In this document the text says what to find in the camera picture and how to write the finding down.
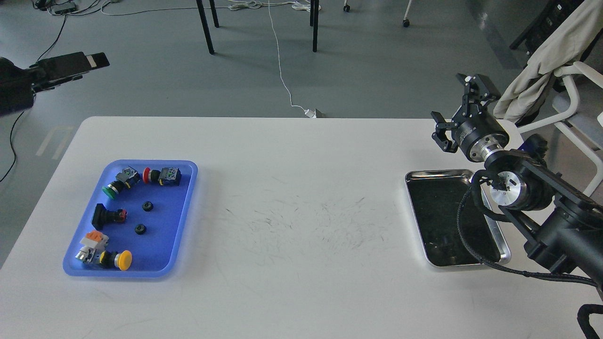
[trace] robotic arm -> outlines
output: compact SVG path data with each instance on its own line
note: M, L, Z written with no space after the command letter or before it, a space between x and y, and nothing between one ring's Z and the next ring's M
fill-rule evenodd
M28 69L18 68L0 57L0 115L29 109L35 93L79 80L85 73L108 65L104 53L61 55L42 59Z
M484 170L472 178L473 192L482 182L490 186L492 199L504 213L495 214L473 194L475 205L487 216L509 221L526 238L528 257L551 273L570 273L576 267L596 284L603 285L603 206L578 191L546 167L546 141L531 136L519 150L505 150L509 137L487 111L500 98L486 76L458 75L464 84L463 103L451 121L431 112L436 122L432 138L445 152L459 148L472 162L484 162ZM555 210L542 225L523 211Z

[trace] black nut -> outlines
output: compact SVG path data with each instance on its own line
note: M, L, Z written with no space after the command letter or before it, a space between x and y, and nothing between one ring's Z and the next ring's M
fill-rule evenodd
M145 210L145 212L149 212L153 209L153 203L150 201L146 201L144 204L142 204L142 209Z
M138 224L135 228L134 228L134 232L136 232L136 234L138 235L142 235L147 231L147 227L144 224Z

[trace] tray rim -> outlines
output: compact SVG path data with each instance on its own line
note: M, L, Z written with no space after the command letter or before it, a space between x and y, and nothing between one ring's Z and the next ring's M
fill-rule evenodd
M74 242L78 242L77 239L75 239L76 238L75 235L76 235L76 233L78 233L78 231L80 229L80 223L81 223L81 218L80 218L80 221L78 222L77 227L74 230L74 234L67 246L67 251L65 252L65 256L63 257L63 265L62 265L63 271L69 276L118 278L118 279L154 279L154 278L158 278L158 277L162 277L162 276L166 275L167 273L169 273L172 270L172 268L174 268L174 264L175 264L175 261L178 256L178 251L180 250L180 242L182 240L182 234L184 231L184 227L186 225L186 217L188 216L188 209L191 204L192 191L194 190L195 184L197 182L197 174L198 174L197 164L191 160L178 160L178 159L171 159L171 160L168 160L168 159L117 159L117 160L114 160L114 161L108 163L101 171L101 174L98 177L98 182L96 183L96 186L93 189L93 191L90 193L90 199L88 200L88 203L86 204L86 207L84 209L84 214L86 213L86 210L88 209L90 204L96 204L96 202L93 202L94 193L97 192L98 190L100 190L101 187L103 186L103 182L101 182L101 179L103 177L103 174L105 173L105 170L107 170L107 168L110 168L111 166L115 166L117 163L123 163L123 162L143 162L143 163L148 163L150 165L155 164L155 163L161 163L164 165L179 163L181 165L186 164L191 167L191 178L189 180L189 185L186 189L185 200L184 200L184 203L182 206L182 211L180 213L180 219L178 221L178 229L176 230L176 234L174 237L174 245L172 246L172 251L170 252L169 261L161 270L156 270L156 271L130 271L130 272L128 272L128 271L114 271L114 270L77 270L77 269L73 269L71 267L71 265L69 264L69 260L71 259L70 249Z
M483 264L475 263L475 264L438 266L438 265L435 265L433 262L431 262L431 260L429 260L429 257L427 256L427 249L425 248L425 242L423 240L423 236L421 235L421 230L419 229L419 226L418 226L417 215L415 214L414 205L412 204L412 197L411 197L410 190L408 189L408 182L413 181L413 180L433 180L433 179L457 178L457 177L461 177L463 179L466 179L467 181L471 181L471 178L473 177L473 175L474 175L474 172L471 171L470 169L461 168L461 169L452 169L452 170L451 169L447 169L447 170L446 169L442 169L442 170L441 169L439 169L439 170L433 169L433 170L424 170L424 171L410 171L410 172L406 173L406 175L404 176L404 182L405 182L405 186L406 186L406 194L408 196L408 200L410 201L411 210L412 210L412 219L414 220L414 222L417 226L417 232L418 232L419 238L421 239L421 247L423 248L423 255L425 256L425 259L427 260L427 262L433 267L447 269L447 268L453 268L453 267L483 266ZM491 209L490 201L486 197L486 194L485 194L483 188L481 188L481 192L482 192L482 201L484 202L484 204L487 208ZM484 218L486 220L486 224L488 225L488 228L490 229L490 233L492 235L492 238L494 239L494 243L496 244L496 247L500 253L500 260L497 261L497 263L500 265L509 263L509 261L511 260L511 250L509 248L507 240L505 239L504 234L502 233L502 231L500 229L500 224L498 223L498 221L493 220L489 217L486 217L485 215L484 215Z

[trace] white table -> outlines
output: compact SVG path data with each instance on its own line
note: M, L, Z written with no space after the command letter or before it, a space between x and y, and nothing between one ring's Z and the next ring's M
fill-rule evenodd
M89 118L0 270L0 338L581 337L575 314L597 300L594 288L426 262L405 174L481 166L442 153L433 127ZM163 278L62 270L98 177L116 159L199 167L177 264ZM509 266L538 270L519 232L503 231Z

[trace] gray floor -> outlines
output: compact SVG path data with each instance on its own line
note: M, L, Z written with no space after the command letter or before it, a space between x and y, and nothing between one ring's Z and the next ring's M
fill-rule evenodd
M283 77L294 104L316 107L330 118L428 118L431 110L451 116L459 106L457 72L487 74L503 91L527 60L524 47L510 51L508 45L545 2L416 1L411 26L402 28L406 1L350 0L352 11L345 13L342 1L323 0L318 53L311 51L307 12L289 6L271 12ZM122 1L106 11L194 5L192 0ZM0 264L60 161L62 142L71 140L90 116L303 117L301 109L289 107L279 79L268 10L220 9L218 14L222 27L211 28L217 51L213 56L207 53L196 10L67 19L47 57L105 52L111 66L40 93L17 124L14 146L19 161L0 183ZM0 55L26 68L50 46L62 20L34 10L29 1L0 0ZM0 117L2 173L12 160L8 133L15 118ZM128 133L128 126L115 128ZM41 153L40 146L53 130ZM543 132L558 145L550 156L553 170L584 188L594 166L581 154L574 155L573 145L551 128ZM601 189L595 199L603 201ZM49 232L52 227L53 220L48 220Z

